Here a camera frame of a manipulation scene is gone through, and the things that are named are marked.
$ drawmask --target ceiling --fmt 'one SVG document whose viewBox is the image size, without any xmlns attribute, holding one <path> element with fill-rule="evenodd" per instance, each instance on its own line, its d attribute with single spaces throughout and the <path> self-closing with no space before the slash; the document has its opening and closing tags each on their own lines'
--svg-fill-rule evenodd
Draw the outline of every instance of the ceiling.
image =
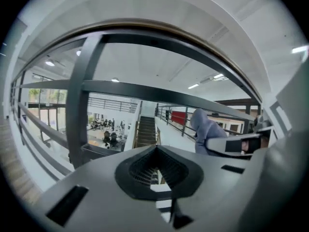
<svg viewBox="0 0 309 232">
<path fill-rule="evenodd" d="M 248 48 L 226 25 L 214 16 L 183 0 L 87 0 L 57 16 L 29 37 L 19 58 L 27 61 L 38 50 L 61 34 L 87 24 L 111 18 L 144 18 L 173 24 L 220 48 L 236 62 L 263 96 L 277 93 L 300 65 L 301 55 L 291 54 L 293 47 L 306 41 L 291 16 L 278 0 L 216 0 L 246 28 L 265 65 L 261 66 Z M 73 49 L 51 56 L 56 66 L 44 61 L 37 67 L 69 78 L 77 59 Z M 199 96 L 208 100 L 247 98 L 230 80 L 210 81 L 188 89 L 208 76 L 213 69 L 187 57 L 166 50 L 133 44 L 108 44 L 99 59 L 94 79 L 160 87 Z"/>
</svg>

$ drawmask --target wooden floor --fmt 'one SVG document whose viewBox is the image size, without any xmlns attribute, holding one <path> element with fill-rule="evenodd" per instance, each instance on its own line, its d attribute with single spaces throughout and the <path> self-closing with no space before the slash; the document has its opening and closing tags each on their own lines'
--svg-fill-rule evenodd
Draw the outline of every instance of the wooden floor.
<svg viewBox="0 0 309 232">
<path fill-rule="evenodd" d="M 41 195 L 29 177 L 15 148 L 9 120 L 0 116 L 0 162 L 8 183 L 15 194 L 29 204 L 34 204 Z"/>
</svg>

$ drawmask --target gray hoodie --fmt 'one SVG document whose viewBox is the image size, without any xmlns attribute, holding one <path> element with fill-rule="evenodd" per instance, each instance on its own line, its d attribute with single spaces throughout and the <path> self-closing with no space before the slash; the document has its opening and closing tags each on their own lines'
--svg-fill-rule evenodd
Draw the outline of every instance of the gray hoodie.
<svg viewBox="0 0 309 232">
<path fill-rule="evenodd" d="M 209 138 L 227 137 L 226 132 L 215 121 L 210 120 L 201 108 L 194 111 L 190 124 L 196 131 L 196 153 L 218 156 L 218 154 L 206 148 L 206 142 Z"/>
</svg>

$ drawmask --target chair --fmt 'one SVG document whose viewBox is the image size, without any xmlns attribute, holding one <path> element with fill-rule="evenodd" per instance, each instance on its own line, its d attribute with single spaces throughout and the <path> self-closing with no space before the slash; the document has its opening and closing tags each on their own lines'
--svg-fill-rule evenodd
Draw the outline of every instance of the chair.
<svg viewBox="0 0 309 232">
<path fill-rule="evenodd" d="M 113 147 L 117 148 L 117 144 L 118 144 L 118 141 L 117 141 L 117 134 L 115 132 L 112 133 L 111 135 L 111 142 L 110 142 L 110 145 L 111 145 L 111 149 Z"/>
<path fill-rule="evenodd" d="M 104 132 L 104 139 L 103 139 L 104 143 L 109 143 L 111 141 L 110 135 L 111 134 L 107 130 Z"/>
</svg>

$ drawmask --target hood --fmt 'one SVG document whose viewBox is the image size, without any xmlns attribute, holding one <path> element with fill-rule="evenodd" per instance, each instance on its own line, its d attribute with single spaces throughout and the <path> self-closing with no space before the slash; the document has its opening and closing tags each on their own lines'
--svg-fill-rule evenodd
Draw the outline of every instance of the hood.
<svg viewBox="0 0 309 232">
<path fill-rule="evenodd" d="M 207 117 L 206 112 L 201 108 L 196 109 L 190 119 L 191 127 L 195 131 L 197 131 L 201 125 L 208 124 L 208 122 L 209 118 Z"/>
</svg>

